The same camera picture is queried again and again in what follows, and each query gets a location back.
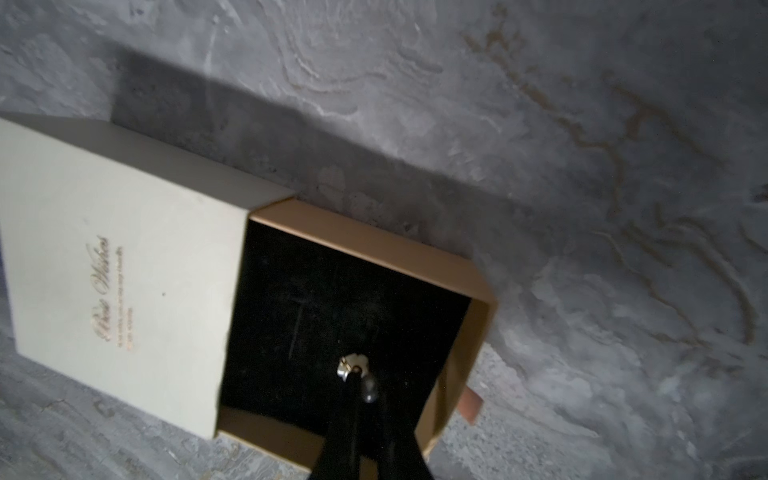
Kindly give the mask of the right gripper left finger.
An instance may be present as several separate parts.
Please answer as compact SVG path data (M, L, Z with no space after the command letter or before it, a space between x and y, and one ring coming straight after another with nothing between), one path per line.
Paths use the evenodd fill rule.
M360 476L361 381L352 375L344 381L340 407L332 417L320 456L310 479L358 480Z

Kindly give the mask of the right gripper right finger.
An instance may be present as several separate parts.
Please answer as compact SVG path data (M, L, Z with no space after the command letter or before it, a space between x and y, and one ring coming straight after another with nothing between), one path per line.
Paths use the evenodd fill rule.
M378 477L433 480L414 434L415 424L396 389L382 384L377 406L381 422Z

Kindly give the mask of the pearl drop earring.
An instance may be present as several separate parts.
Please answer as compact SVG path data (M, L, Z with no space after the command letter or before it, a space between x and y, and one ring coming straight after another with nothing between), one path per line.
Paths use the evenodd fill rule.
M341 357L337 365L336 374L343 381L347 381L352 375L356 375L361 381L361 396L365 403L372 404L379 399L379 382L370 370L367 356L352 353Z

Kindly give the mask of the cream drawer jewelry box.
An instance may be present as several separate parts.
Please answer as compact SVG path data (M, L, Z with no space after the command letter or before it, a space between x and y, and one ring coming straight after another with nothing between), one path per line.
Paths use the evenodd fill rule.
M308 469L368 357L425 459L497 310L469 260L103 120L1 117L18 353L195 435ZM377 401L360 476L378 477Z

